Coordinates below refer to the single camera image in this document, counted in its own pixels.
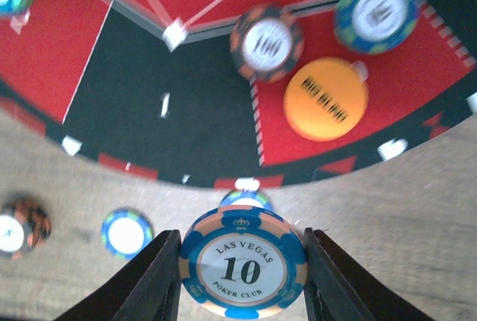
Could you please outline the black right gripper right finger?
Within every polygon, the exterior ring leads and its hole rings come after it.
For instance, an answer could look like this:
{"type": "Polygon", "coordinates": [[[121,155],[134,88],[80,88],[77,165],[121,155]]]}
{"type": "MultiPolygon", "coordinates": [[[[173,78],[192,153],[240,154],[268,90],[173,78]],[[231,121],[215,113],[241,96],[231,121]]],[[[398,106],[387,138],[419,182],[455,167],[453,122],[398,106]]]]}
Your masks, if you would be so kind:
{"type": "Polygon", "coordinates": [[[433,320],[382,284],[324,231],[305,229],[304,244],[309,320],[433,320]]]}

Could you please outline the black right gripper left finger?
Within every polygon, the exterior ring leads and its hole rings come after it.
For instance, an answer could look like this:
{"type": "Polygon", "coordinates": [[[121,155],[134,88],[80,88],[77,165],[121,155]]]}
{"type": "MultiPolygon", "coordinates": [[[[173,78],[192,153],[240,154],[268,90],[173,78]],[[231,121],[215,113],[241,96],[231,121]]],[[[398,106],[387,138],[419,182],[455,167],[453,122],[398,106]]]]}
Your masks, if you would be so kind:
{"type": "Polygon", "coordinates": [[[165,230],[110,280],[58,320],[176,320],[181,281],[178,230],[165,230]]]}

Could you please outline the green chip stack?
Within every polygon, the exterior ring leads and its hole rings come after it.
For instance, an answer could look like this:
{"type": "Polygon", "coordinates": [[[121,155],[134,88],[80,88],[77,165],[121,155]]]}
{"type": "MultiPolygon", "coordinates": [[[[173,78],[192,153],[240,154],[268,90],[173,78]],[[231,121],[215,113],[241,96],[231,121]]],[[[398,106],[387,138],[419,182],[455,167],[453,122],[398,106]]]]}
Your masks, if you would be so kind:
{"type": "Polygon", "coordinates": [[[110,212],[101,224],[101,241],[115,257],[131,260],[154,239],[154,230],[143,213],[132,208],[110,212]]]}

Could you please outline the blue purple chip stack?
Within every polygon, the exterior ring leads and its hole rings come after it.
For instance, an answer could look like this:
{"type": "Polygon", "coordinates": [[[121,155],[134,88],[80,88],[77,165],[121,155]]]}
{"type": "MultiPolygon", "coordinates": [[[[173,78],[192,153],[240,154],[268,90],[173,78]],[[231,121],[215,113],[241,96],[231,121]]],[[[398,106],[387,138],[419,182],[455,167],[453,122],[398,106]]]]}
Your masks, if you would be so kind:
{"type": "Polygon", "coordinates": [[[307,279],[303,242],[278,214],[225,206],[201,215],[183,239],[181,281],[191,297],[222,317],[254,320],[278,314],[307,279]]]}

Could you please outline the brown chip stack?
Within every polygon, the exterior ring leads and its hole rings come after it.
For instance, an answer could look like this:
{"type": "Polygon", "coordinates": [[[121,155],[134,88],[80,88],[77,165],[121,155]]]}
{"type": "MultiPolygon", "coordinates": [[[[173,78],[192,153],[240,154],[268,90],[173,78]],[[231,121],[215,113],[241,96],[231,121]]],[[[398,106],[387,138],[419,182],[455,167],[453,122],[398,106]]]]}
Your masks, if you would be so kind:
{"type": "Polygon", "coordinates": [[[20,258],[50,234],[51,220],[37,200],[18,198],[1,206],[1,257],[20,258]]]}

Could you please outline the orange big blind button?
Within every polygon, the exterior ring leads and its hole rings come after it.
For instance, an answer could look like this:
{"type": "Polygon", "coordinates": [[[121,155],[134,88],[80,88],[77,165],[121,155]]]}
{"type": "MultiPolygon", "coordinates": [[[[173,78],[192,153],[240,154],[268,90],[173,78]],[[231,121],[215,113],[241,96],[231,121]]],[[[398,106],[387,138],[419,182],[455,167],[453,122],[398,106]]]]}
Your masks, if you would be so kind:
{"type": "Polygon", "coordinates": [[[288,124],[300,136],[317,142],[346,135],[367,109],[367,77],[362,61],[324,57],[307,63],[285,90],[288,124]]]}

